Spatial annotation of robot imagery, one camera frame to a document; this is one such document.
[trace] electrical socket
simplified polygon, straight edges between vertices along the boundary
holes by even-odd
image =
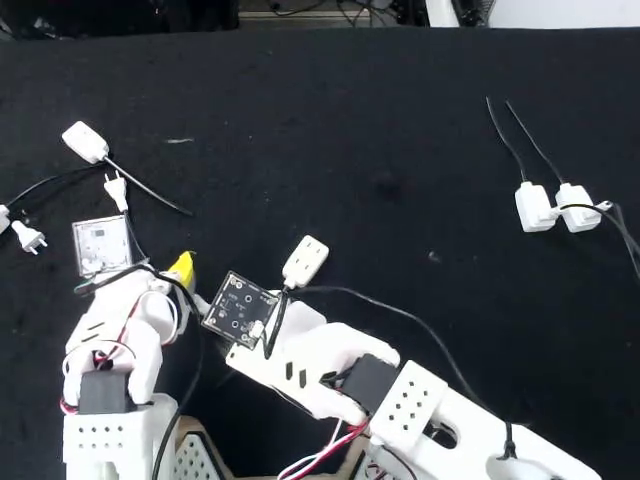
[[[329,255],[329,247],[305,235],[282,267],[284,284],[293,289],[306,287]]]
[[[372,442],[410,451],[447,389],[444,380],[409,360],[369,424]]]

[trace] red and white wire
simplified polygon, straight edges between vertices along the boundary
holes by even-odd
[[[278,475],[277,480],[299,480],[305,477],[306,475],[311,473],[313,469],[316,468],[316,466],[318,466],[320,463],[322,463],[326,458],[330,457],[337,450],[339,450],[343,446],[347,445],[349,442],[356,439],[358,435],[360,435],[367,428],[367,425],[368,423],[365,422],[359,427],[357,427],[355,430],[353,430],[352,432],[349,432],[346,435],[336,440],[336,437],[338,436],[338,432],[340,431],[340,427],[342,426],[342,420],[340,420],[336,425],[336,429],[334,430],[333,435],[331,436],[331,441],[326,447],[324,447],[321,451],[319,451],[314,455],[309,455],[307,457],[301,458],[297,462],[293,463],[292,465],[282,470],[282,472],[280,472],[280,474]]]

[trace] yellow object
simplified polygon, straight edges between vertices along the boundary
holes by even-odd
[[[193,257],[191,252],[184,252],[178,257],[176,263],[174,263],[169,269],[171,273],[177,273],[180,275],[180,283],[189,288],[191,282],[193,282],[194,270],[193,270]]]

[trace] perforated white block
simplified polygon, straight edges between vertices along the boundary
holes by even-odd
[[[176,451],[174,480],[222,480],[200,435],[188,434]]]
[[[372,442],[410,450],[446,390],[444,380],[409,360],[369,424]]]
[[[153,395],[152,402],[123,414],[65,416],[62,457],[67,480],[150,479],[162,435],[178,406],[165,394]],[[174,442],[175,431],[169,445]],[[173,449],[166,449],[159,480],[172,478],[174,459]]]

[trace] white plug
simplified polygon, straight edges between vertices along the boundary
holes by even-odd
[[[38,254],[38,247],[47,247],[47,242],[44,241],[44,234],[34,228],[27,227],[19,220],[15,220],[11,223],[11,228],[18,234],[18,240],[25,252],[31,252],[34,255]]]
[[[67,146],[89,163],[98,163],[109,154],[109,145],[84,122],[74,123],[62,134]]]
[[[282,268],[284,284],[290,289],[306,287],[329,255],[329,247],[306,235]]]
[[[118,210],[120,210],[120,213],[124,213],[129,210],[129,205],[127,204],[127,181],[124,177],[121,177],[120,173],[116,170],[116,178],[110,180],[109,175],[105,173],[104,179],[106,180],[104,183],[104,189],[116,202],[116,206],[118,207]]]
[[[544,232],[556,224],[560,211],[551,207],[542,185],[522,182],[516,190],[515,198],[522,230],[525,232]]]
[[[0,233],[4,232],[11,225],[9,220],[9,209],[4,205],[0,205]]]
[[[563,183],[556,193],[558,208],[565,205],[581,204],[593,205],[593,200],[582,185]],[[598,208],[609,210],[611,202],[602,202]],[[565,208],[562,210],[562,218],[571,233],[585,232],[596,228],[602,220],[598,212],[586,208]]]

